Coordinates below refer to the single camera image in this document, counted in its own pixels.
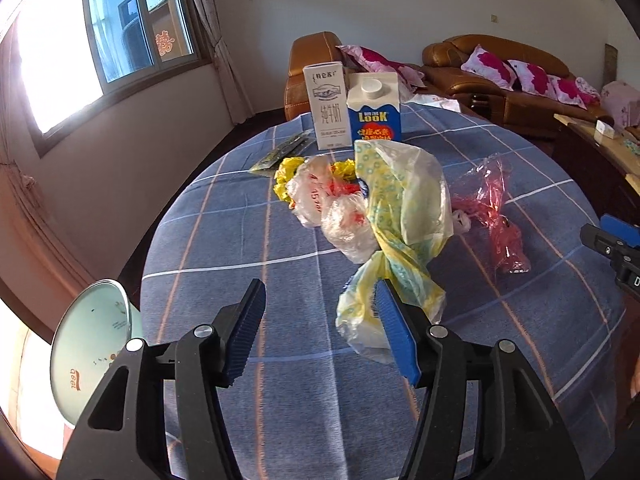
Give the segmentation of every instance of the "white wall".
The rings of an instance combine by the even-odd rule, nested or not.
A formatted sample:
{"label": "white wall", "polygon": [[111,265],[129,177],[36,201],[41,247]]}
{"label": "white wall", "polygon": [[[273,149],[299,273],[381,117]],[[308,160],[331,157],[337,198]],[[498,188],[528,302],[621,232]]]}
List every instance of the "white wall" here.
{"label": "white wall", "polygon": [[108,108],[42,159],[17,102],[14,111],[15,158],[40,184],[61,238],[96,278],[118,276],[171,196],[232,129],[211,65]]}
{"label": "white wall", "polygon": [[602,81],[603,0],[216,1],[226,43],[258,111],[282,106],[292,42],[322,30],[389,59],[419,64],[430,43],[457,34],[492,34],[558,56],[594,86]]}
{"label": "white wall", "polygon": [[640,40],[615,0],[607,0],[607,43],[618,50],[618,79],[640,90]]}

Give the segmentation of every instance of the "pillow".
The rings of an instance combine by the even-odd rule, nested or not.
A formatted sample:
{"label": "pillow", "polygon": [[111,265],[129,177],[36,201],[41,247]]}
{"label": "pillow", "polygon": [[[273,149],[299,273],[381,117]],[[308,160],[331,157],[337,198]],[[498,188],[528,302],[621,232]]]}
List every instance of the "pillow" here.
{"label": "pillow", "polygon": [[504,90],[513,92],[513,84],[517,79],[513,68],[503,63],[498,56],[486,51],[480,45],[476,46],[469,60],[460,68],[465,72],[484,77]]}
{"label": "pillow", "polygon": [[397,72],[400,84],[409,87],[412,93],[413,88],[424,88],[426,86],[422,82],[424,77],[422,72],[418,72],[403,63],[389,61],[374,50],[357,45],[339,45],[338,48],[353,58],[367,72]]}
{"label": "pillow", "polygon": [[600,104],[600,94],[585,79],[581,77],[575,78],[575,85],[578,87],[580,98],[584,104],[587,106]]}
{"label": "pillow", "polygon": [[522,91],[527,94],[541,95],[557,101],[556,92],[545,70],[538,65],[510,59],[509,64],[518,75]]}
{"label": "pillow", "polygon": [[550,75],[549,81],[551,81],[551,84],[556,91],[558,101],[565,105],[577,105],[580,108],[584,108],[585,110],[587,109],[584,102],[582,102],[582,98],[580,97],[580,92],[578,91],[575,81],[571,79],[562,79],[556,75]]}

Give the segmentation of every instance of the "tablecloth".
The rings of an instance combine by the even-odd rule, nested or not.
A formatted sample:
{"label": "tablecloth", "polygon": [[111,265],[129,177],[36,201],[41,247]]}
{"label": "tablecloth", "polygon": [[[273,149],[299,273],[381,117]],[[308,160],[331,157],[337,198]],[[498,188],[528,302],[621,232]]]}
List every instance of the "tablecloth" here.
{"label": "tablecloth", "polygon": [[[212,164],[180,195],[154,236],[142,285],[150,344],[180,338],[236,303],[252,278],[267,307],[244,375],[220,402],[249,480],[384,480],[399,475],[420,412],[394,365],[354,353],[335,307],[357,266],[319,229],[303,228],[273,181],[247,173],[277,143],[312,128],[309,114],[264,131]],[[578,237],[597,218],[577,185],[518,135],[448,110],[402,106],[402,140],[436,156],[451,181],[501,153],[513,168],[504,212],[522,229],[527,274],[486,272],[486,233],[452,237],[430,263],[447,293],[442,323],[461,338],[517,343],[559,407],[590,476],[614,447],[613,359],[623,317],[608,262]],[[305,155],[317,153],[315,144]],[[341,160],[353,150],[331,152]],[[458,475],[473,455],[473,385]],[[186,477],[172,384],[166,431],[174,472]]]}

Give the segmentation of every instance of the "green packet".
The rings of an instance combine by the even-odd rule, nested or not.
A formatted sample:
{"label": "green packet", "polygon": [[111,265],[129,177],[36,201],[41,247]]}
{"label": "green packet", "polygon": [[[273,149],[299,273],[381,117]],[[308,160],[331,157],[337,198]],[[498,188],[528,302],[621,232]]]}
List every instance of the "green packet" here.
{"label": "green packet", "polygon": [[313,142],[313,130],[293,134],[289,139],[276,146],[258,162],[249,168],[249,173],[260,176],[274,176],[280,163],[288,156],[301,155]]}

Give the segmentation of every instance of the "window frame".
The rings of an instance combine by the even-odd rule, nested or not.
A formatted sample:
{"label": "window frame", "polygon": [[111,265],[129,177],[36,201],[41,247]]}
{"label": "window frame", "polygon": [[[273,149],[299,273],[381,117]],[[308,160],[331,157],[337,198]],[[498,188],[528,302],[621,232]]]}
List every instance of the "window frame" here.
{"label": "window frame", "polygon": [[[162,61],[156,46],[156,38],[151,27],[150,11],[147,9],[146,0],[138,0],[138,12],[143,34],[148,44],[152,66],[136,70],[126,76],[118,78],[112,82],[107,82],[104,76],[104,69],[98,54],[97,43],[94,36],[94,28],[92,26],[91,14],[89,8],[89,0],[82,0],[82,8],[84,11],[84,22],[86,25],[87,38],[91,50],[92,58],[100,86],[102,87],[103,96],[95,100],[93,103],[83,107],[76,113],[70,115],[62,122],[56,124],[50,130],[42,132],[36,124],[34,115],[31,111],[31,105],[27,96],[26,89],[20,76],[20,69],[15,75],[18,78],[18,90],[22,108],[25,111],[26,123],[31,135],[31,140],[38,153],[42,158],[62,139],[77,130],[82,124],[95,117],[101,111],[131,97],[138,92],[149,88],[159,82],[177,76],[183,72],[193,70],[205,64],[211,63],[209,49],[207,48],[205,33],[202,24],[198,19],[195,4],[193,0],[178,0],[180,10],[180,20],[187,33],[187,40],[193,50],[192,54],[176,57],[167,61]],[[13,34],[14,48],[19,52],[17,34]]]}

